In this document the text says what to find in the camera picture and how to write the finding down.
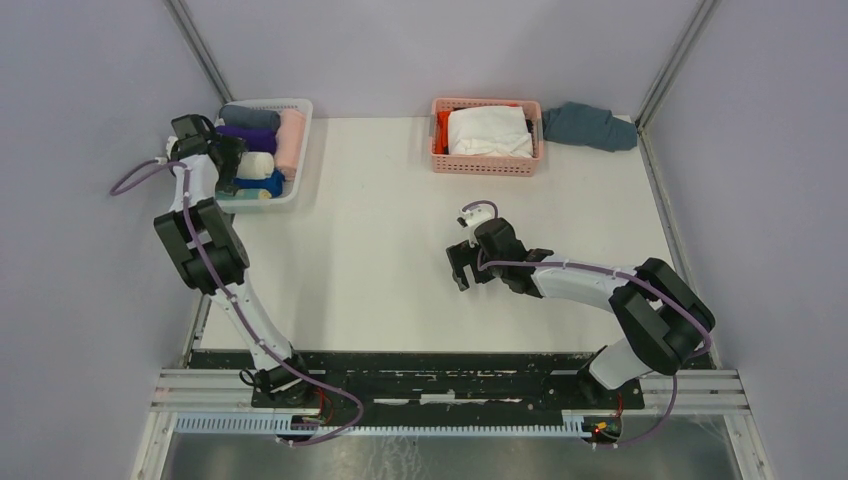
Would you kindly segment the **cream towel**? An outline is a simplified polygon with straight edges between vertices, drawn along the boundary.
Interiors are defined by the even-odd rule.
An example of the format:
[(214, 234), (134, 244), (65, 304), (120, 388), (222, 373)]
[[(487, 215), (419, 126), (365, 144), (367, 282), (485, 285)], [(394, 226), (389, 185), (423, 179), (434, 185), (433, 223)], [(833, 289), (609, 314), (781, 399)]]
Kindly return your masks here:
[(264, 180), (276, 170), (272, 154), (267, 152), (245, 152), (240, 157), (236, 177), (244, 180)]

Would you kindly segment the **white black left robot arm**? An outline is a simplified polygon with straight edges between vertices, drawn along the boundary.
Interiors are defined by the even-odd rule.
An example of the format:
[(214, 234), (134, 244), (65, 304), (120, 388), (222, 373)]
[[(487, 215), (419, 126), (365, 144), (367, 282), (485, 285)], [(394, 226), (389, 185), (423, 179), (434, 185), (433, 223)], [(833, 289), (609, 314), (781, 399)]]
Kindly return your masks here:
[(171, 125), (175, 198), (155, 218), (155, 231), (184, 283), (217, 304), (246, 343), (252, 364), (241, 380), (261, 400), (303, 406), (313, 398), (315, 382), (259, 300), (248, 254), (217, 199), (237, 192), (234, 179), (245, 144), (220, 134), (203, 115), (183, 115)]

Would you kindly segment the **purple towel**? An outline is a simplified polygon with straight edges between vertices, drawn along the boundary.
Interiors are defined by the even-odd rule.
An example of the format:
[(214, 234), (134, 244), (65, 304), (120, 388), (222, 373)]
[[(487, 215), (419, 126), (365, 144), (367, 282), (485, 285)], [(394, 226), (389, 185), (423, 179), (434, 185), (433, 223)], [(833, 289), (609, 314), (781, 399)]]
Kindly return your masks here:
[(221, 135), (242, 139), (248, 151), (275, 154), (278, 148), (275, 130), (219, 125), (216, 131)]

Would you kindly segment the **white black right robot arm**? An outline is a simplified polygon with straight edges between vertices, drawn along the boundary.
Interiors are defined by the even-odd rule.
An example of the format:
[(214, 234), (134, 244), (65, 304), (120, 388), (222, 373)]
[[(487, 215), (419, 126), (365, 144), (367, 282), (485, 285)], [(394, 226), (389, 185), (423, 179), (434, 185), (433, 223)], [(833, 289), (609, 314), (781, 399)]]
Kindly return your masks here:
[(446, 254), (460, 290), (498, 279), (516, 294), (569, 300), (615, 317), (623, 339), (602, 347), (578, 372), (578, 396), (591, 408), (606, 406), (630, 380), (675, 375), (712, 347), (714, 315), (661, 259), (628, 268), (580, 262), (526, 248), (504, 218), (464, 213), (457, 221), (467, 238)]

